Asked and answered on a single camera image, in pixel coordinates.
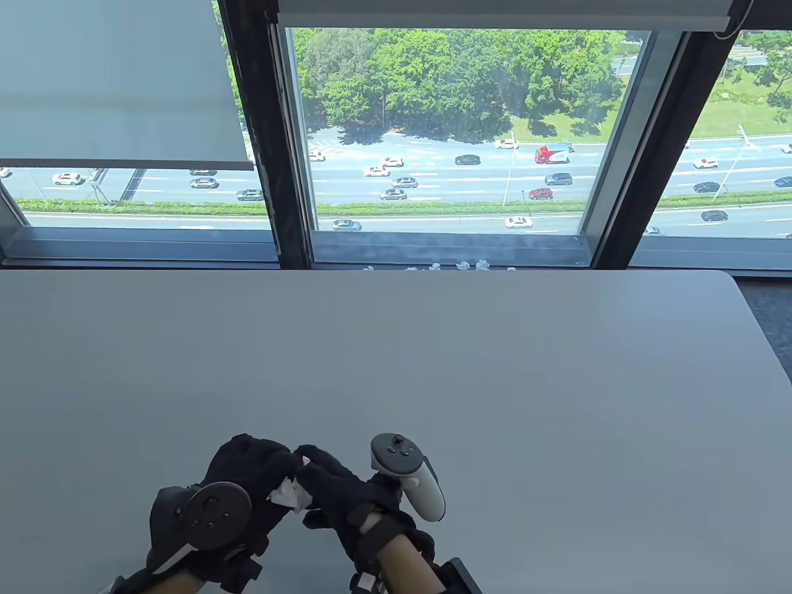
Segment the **person's left hand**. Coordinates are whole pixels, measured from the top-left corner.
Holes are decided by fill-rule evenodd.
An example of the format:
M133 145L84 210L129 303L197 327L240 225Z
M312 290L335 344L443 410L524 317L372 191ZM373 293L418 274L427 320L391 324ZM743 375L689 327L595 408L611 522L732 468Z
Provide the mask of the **person's left hand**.
M147 571L164 578L186 570L226 592L243 592L260 577L257 558L288 514L270 495L302 464L270 439L239 434L227 441L203 481L159 490L149 517Z

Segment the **person's right hand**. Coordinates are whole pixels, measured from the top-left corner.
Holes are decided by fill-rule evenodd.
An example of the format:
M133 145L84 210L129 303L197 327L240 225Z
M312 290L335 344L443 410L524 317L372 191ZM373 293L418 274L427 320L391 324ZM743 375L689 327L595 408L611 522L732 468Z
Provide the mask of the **person's right hand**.
M300 445L295 455L309 463L295 479L313 498L303 525L311 530L331 528L357 567L374 562L391 538L405 535L428 562L435 542L400 509L398 483L384 475L363 481L330 453L314 445Z

